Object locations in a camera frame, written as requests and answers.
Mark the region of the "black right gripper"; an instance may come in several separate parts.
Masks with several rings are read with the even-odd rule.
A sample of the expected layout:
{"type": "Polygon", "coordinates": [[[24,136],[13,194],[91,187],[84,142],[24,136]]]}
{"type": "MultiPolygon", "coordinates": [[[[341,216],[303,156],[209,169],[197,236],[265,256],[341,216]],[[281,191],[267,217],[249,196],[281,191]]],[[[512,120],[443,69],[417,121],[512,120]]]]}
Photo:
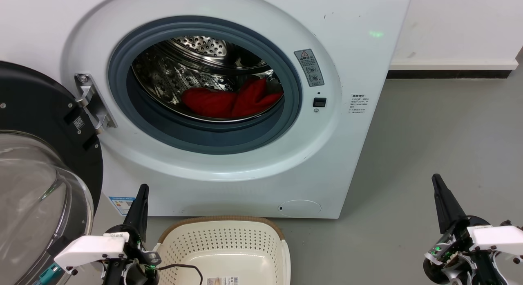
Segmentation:
{"type": "Polygon", "coordinates": [[[434,200],[441,238],[426,253],[423,270],[439,285],[500,285],[496,253],[473,244],[469,228],[487,227],[484,219],[467,216],[441,175],[433,174],[434,200]]]}

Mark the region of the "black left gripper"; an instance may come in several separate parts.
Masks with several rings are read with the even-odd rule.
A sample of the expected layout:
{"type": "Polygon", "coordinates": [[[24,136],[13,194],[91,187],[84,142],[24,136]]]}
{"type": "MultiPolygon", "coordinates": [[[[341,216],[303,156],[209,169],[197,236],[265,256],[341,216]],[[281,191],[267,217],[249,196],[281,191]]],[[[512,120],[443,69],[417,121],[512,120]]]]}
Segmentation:
{"type": "Polygon", "coordinates": [[[104,285],[157,285],[159,274],[155,267],[162,263],[157,252],[145,249],[149,211],[149,186],[141,184],[124,224],[110,228],[108,233],[128,233],[123,252],[116,257],[103,257],[104,285]]]}

